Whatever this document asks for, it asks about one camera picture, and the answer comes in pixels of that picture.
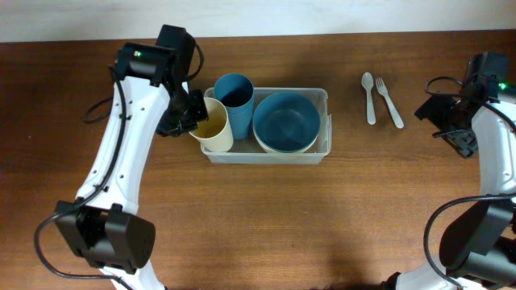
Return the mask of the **cream cup front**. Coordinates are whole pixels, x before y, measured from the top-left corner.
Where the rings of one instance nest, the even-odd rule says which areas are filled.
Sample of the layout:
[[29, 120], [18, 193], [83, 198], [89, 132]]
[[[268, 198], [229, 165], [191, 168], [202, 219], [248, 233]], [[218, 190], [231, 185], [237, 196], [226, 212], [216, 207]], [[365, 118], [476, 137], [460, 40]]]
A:
[[208, 119], [198, 123], [190, 134], [206, 149], [213, 152], [229, 151], [234, 143], [226, 107], [212, 97], [205, 97]]

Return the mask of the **blue cup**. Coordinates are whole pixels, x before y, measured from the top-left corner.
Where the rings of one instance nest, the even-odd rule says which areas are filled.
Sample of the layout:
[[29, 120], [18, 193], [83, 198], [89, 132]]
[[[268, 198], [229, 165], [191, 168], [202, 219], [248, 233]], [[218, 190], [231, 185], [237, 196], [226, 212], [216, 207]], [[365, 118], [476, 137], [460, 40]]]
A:
[[253, 108], [238, 109], [227, 107], [229, 122], [234, 140], [246, 139], [249, 135]]
[[243, 74], [229, 73], [215, 82], [214, 97], [225, 105], [229, 114], [241, 114], [253, 103], [254, 85]]

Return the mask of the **cream bowl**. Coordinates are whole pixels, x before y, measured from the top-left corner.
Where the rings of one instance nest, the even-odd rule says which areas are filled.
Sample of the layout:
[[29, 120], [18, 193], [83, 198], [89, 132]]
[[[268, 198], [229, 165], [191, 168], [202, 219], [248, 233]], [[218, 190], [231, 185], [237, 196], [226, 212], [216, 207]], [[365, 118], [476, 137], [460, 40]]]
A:
[[257, 135], [255, 136], [255, 139], [258, 142], [258, 144], [260, 145], [260, 147], [267, 153], [281, 153], [281, 154], [304, 153], [305, 151], [310, 149], [315, 144], [315, 140], [314, 140], [313, 142], [311, 142], [309, 145], [303, 147], [302, 149], [294, 150], [294, 151], [282, 151], [282, 150], [273, 149], [272, 147], [266, 145], [263, 141], [260, 140], [260, 138]]

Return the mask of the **blue bowl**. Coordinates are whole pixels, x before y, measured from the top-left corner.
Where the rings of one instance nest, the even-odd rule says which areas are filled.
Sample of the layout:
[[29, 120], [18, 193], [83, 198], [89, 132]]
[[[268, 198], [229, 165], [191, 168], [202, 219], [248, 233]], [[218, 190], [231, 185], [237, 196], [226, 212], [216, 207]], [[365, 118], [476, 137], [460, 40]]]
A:
[[274, 93], [256, 107], [252, 118], [255, 138], [278, 153], [302, 153], [318, 137], [321, 117], [315, 104], [299, 93]]

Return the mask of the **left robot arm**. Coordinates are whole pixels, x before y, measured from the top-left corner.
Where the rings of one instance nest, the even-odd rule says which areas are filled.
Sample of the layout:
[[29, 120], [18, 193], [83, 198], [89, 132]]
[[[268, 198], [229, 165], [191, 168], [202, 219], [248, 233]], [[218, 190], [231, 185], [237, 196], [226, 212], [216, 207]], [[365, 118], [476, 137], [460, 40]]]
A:
[[202, 92], [189, 89], [200, 47], [183, 27], [163, 25], [153, 45], [126, 43], [110, 74], [114, 95], [94, 164], [72, 202], [52, 221], [70, 250], [117, 289], [162, 289], [150, 257], [156, 227], [138, 217], [139, 186], [155, 135], [177, 137], [208, 119]]

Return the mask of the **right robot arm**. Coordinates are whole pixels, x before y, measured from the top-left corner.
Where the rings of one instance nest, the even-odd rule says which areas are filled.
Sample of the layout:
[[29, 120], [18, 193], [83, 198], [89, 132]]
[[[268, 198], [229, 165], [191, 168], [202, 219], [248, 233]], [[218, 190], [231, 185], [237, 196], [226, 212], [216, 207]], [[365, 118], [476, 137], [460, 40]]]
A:
[[480, 191], [441, 205], [423, 233], [426, 263], [396, 272], [382, 289], [501, 289], [515, 287], [515, 87], [509, 59], [483, 52], [469, 62], [460, 91], [428, 89], [415, 112], [437, 127], [464, 158], [479, 155]]

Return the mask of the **clear plastic container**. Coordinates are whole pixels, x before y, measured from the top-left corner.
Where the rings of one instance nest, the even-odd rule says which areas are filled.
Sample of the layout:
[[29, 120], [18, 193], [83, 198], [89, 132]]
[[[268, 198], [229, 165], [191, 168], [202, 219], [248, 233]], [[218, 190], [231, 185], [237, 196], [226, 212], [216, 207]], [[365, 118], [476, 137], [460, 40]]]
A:
[[209, 151], [203, 144], [202, 153], [213, 164], [319, 164], [331, 152], [332, 124], [328, 114], [327, 91], [320, 88], [255, 88], [255, 103], [257, 107], [267, 96], [275, 93], [293, 92], [310, 100], [321, 117], [321, 126], [317, 139], [303, 153], [272, 153], [266, 152], [256, 140], [252, 130], [243, 140], [234, 141], [228, 152]]

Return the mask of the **white plastic fork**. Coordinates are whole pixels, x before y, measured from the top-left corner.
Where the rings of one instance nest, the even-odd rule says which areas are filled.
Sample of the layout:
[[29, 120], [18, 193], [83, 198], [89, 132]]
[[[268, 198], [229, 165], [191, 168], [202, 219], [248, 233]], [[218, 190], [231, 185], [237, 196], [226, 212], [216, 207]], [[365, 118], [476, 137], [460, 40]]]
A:
[[385, 103], [389, 109], [389, 113], [393, 119], [393, 123], [395, 125], [396, 128], [398, 129], [402, 129], [405, 124], [404, 122], [402, 121], [402, 118], [400, 116], [400, 114], [398, 113], [395, 105], [393, 104], [390, 96], [389, 96], [389, 92], [387, 90], [387, 87], [385, 85], [385, 83], [383, 82], [382, 78], [381, 77], [378, 77], [376, 79], [376, 86], [377, 86], [377, 92], [384, 98], [385, 100]]

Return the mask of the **white plastic spoon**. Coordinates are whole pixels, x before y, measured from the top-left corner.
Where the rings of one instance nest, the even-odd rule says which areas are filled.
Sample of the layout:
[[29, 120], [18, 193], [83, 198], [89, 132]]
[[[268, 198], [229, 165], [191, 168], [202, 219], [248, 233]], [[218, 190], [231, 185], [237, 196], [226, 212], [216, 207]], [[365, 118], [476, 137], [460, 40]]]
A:
[[376, 123], [376, 115], [372, 99], [373, 78], [370, 72], [365, 72], [361, 78], [361, 84], [366, 92], [366, 115], [369, 125]]

